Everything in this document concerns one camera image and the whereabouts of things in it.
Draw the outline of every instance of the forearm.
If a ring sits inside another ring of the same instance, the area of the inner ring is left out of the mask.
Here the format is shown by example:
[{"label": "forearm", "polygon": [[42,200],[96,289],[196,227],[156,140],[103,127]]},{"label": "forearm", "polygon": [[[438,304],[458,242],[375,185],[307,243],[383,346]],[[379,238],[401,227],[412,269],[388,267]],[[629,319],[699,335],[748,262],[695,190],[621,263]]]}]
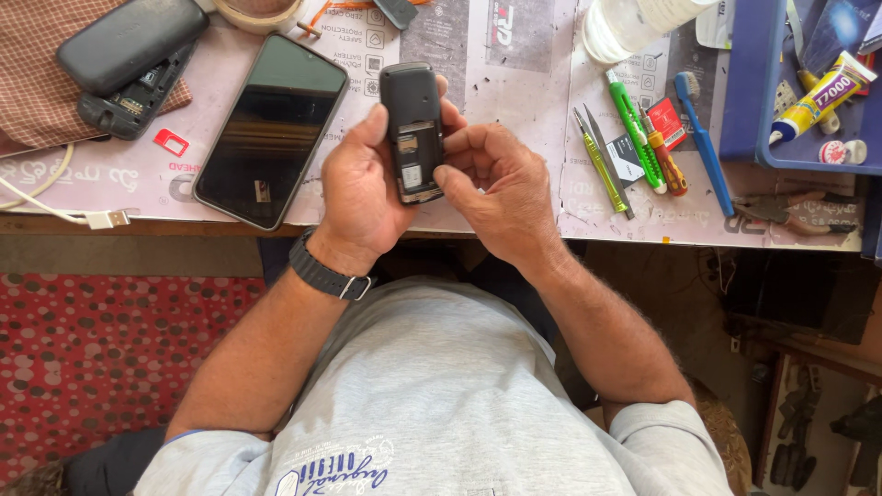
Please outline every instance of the forearm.
[{"label": "forearm", "polygon": [[[367,274],[370,265],[333,259],[319,237],[307,243],[319,261],[342,274]],[[287,269],[199,367],[166,439],[193,429],[270,432],[347,303]]]},{"label": "forearm", "polygon": [[551,244],[541,262],[522,272],[554,317],[579,371],[605,402],[694,405],[661,337],[563,243]]}]

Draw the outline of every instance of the plastic bottle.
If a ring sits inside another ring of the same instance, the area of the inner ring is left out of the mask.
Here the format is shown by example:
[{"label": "plastic bottle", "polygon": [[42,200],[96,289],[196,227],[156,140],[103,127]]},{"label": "plastic bottle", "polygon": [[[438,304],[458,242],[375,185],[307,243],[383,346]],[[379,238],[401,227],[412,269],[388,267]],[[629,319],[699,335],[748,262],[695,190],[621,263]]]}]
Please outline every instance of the plastic bottle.
[{"label": "plastic bottle", "polygon": [[594,0],[582,20],[582,42],[593,58],[615,64],[720,0]]}]

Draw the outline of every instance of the man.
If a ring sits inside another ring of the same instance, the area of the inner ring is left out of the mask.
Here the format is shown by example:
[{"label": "man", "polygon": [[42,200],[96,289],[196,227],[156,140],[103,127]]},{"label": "man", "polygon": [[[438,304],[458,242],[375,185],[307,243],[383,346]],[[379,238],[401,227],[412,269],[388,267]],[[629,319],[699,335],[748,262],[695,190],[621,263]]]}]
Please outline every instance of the man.
[{"label": "man", "polygon": [[536,288],[609,433],[502,300],[424,280],[341,299],[315,277],[362,281],[417,212],[398,201],[378,104],[325,161],[325,218],[292,250],[296,270],[199,368],[136,495],[729,494],[674,358],[561,241],[543,158],[499,124],[467,126],[446,99],[442,118],[450,165],[435,180]]}]

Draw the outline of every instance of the red polka dot carpet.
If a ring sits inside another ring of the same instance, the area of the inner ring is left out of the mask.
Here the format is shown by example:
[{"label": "red polka dot carpet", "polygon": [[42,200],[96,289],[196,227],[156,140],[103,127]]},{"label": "red polka dot carpet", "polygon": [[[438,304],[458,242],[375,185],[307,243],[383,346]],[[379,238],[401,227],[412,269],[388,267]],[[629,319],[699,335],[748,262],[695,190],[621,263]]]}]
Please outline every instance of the red polka dot carpet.
[{"label": "red polka dot carpet", "polygon": [[0,274],[0,487],[167,424],[260,279]]}]

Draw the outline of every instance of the watch strap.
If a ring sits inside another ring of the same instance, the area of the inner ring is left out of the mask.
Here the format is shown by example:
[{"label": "watch strap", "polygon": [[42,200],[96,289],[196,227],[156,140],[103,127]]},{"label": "watch strap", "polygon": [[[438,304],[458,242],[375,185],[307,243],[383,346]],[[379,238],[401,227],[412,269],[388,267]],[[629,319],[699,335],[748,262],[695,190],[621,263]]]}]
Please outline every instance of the watch strap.
[{"label": "watch strap", "polygon": [[341,300],[362,299],[370,289],[372,283],[370,277],[339,274],[316,260],[306,249],[306,241],[315,230],[314,227],[308,227],[291,247],[288,253],[291,268],[304,282],[323,293],[334,295]]}]

